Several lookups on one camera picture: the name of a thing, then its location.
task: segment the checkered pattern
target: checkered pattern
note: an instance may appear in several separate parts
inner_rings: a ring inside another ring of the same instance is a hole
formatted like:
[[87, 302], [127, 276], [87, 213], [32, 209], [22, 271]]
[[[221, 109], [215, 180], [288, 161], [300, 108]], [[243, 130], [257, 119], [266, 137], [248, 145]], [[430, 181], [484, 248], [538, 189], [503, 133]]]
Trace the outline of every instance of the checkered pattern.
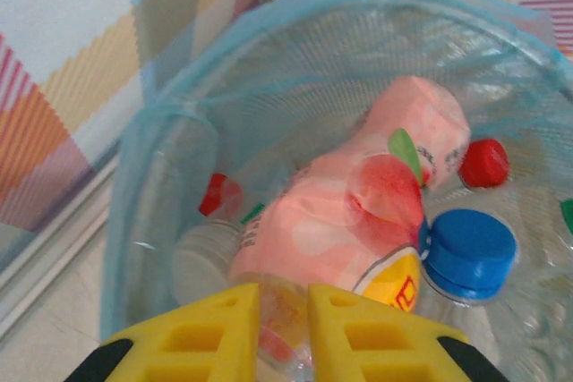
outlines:
[[550, 14], [559, 48], [573, 59], [573, 0], [524, 0], [520, 3]]
[[[259, 2], [67, 1], [13, 0], [0, 12], [0, 268], [95, 173], [144, 101]], [[43, 45], [51, 38], [60, 49]]]

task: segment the blue mesh basket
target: blue mesh basket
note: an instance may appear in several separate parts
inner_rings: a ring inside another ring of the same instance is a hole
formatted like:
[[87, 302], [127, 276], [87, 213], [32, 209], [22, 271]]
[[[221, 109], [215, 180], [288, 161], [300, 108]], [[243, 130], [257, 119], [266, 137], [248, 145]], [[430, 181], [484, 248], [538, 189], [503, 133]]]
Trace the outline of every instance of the blue mesh basket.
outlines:
[[571, 67], [510, 23], [532, 14], [501, 0], [275, 0], [240, 18], [124, 135], [102, 336], [177, 305], [169, 256], [201, 222], [214, 172], [265, 151], [307, 163], [347, 139], [398, 75], [450, 89], [474, 137], [504, 142], [515, 181], [570, 179]]

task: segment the tiled floor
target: tiled floor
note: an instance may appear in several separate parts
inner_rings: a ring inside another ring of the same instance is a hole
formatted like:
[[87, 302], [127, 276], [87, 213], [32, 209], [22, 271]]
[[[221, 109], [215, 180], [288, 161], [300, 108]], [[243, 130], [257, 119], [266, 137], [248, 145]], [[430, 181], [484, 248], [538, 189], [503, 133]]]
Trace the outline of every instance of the tiled floor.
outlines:
[[63, 381], [99, 344], [103, 234], [0, 344], [3, 381]]

